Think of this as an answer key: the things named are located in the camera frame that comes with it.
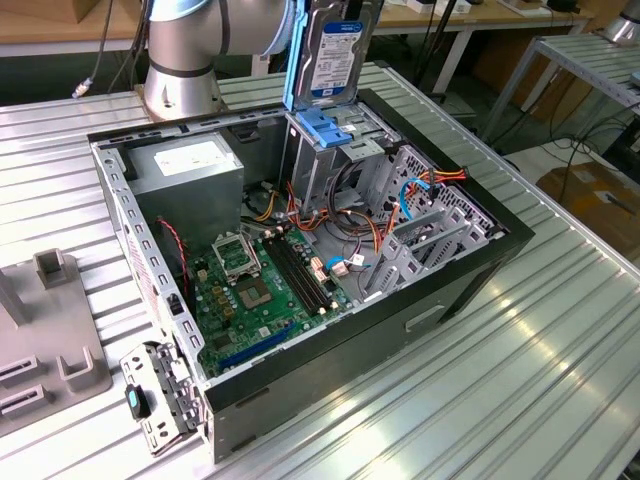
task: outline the aluminum table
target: aluminum table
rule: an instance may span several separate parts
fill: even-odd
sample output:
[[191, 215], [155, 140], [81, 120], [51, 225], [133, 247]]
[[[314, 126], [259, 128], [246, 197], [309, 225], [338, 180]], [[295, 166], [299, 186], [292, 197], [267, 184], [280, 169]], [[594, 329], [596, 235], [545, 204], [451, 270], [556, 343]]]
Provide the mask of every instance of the aluminum table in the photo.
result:
[[[242, 108], [283, 82], [221, 87]], [[152, 458], [118, 371], [154, 332], [85, 135], [148, 122], [139, 98], [0, 109], [0, 266], [49, 247], [79, 259], [114, 381], [0, 438], [3, 478], [616, 478], [640, 447], [640, 272], [391, 69], [366, 65], [360, 85], [536, 236], [442, 328], [215, 466], [199, 437]]]
[[495, 130], [502, 112], [537, 54], [547, 57], [552, 63], [541, 75], [540, 81], [523, 104], [523, 110], [528, 110], [535, 98], [542, 93], [544, 86], [559, 66], [623, 107], [640, 113], [640, 89], [629, 80], [632, 73], [640, 71], [639, 45], [619, 47], [593, 33], [540, 37], [531, 41], [500, 93], [482, 132], [483, 140], [487, 140]]

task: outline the wooden table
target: wooden table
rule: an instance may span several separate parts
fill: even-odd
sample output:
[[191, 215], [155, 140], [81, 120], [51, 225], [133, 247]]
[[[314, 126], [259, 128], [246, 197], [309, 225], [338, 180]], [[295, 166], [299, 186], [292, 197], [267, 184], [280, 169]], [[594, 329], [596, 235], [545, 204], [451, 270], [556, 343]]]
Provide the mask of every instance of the wooden table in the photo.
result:
[[[0, 12], [0, 57], [97, 51], [107, 3], [108, 0], [101, 0], [77, 25]], [[139, 0], [114, 0], [105, 50], [127, 50], [131, 46], [139, 12]], [[386, 5], [374, 35], [425, 33], [429, 17], [429, 14], [418, 14], [404, 6]], [[580, 33], [590, 18], [592, 15], [584, 10], [573, 15], [555, 12], [553, 18], [528, 18], [496, 0], [485, 0], [482, 5], [471, 7], [468, 14], [453, 15], [449, 20], [445, 31], [457, 32], [457, 35], [434, 91], [447, 89], [472, 33], [477, 30], [571, 26], [570, 33]], [[440, 17], [434, 15], [431, 31], [435, 32], [439, 22]], [[260, 61], [259, 56], [254, 56], [252, 65], [253, 74], [267, 73], [268, 62]]]

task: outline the label sticker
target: label sticker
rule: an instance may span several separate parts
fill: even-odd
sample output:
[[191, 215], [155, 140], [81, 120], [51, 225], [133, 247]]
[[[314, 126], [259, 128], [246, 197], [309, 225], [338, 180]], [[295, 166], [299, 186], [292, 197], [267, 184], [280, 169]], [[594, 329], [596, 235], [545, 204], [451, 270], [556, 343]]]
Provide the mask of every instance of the label sticker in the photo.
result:
[[165, 177], [226, 161], [222, 150], [212, 141], [158, 152], [154, 158]]
[[362, 36], [362, 22], [333, 22], [324, 26], [311, 80], [314, 97], [338, 95], [349, 82], [353, 47]]

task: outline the ram slot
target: ram slot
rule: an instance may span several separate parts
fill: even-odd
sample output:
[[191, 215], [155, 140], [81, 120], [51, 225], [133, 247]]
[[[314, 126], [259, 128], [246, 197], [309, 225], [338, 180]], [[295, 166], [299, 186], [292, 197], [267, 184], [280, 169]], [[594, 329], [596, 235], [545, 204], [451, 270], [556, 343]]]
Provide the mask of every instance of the ram slot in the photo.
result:
[[329, 299], [285, 239], [269, 239], [262, 245], [309, 315], [329, 306]]

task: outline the pcie slot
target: pcie slot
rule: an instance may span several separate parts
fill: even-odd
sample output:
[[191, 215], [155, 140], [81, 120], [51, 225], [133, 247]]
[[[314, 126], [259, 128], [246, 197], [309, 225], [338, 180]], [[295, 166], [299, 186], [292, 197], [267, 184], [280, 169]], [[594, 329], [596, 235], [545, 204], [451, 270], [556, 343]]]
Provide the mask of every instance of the pcie slot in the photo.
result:
[[266, 352], [271, 347], [276, 346], [279, 343], [282, 343], [286, 340], [289, 332], [295, 326], [295, 323], [291, 323], [288, 327], [283, 328], [279, 332], [274, 333], [268, 338], [261, 340], [255, 345], [250, 346], [249, 348], [245, 348], [244, 350], [234, 353], [228, 358], [224, 358], [218, 362], [218, 366], [221, 369], [229, 368], [232, 365], [237, 365], [239, 363], [244, 362], [245, 360], [250, 359], [251, 357], [255, 357], [263, 352]]

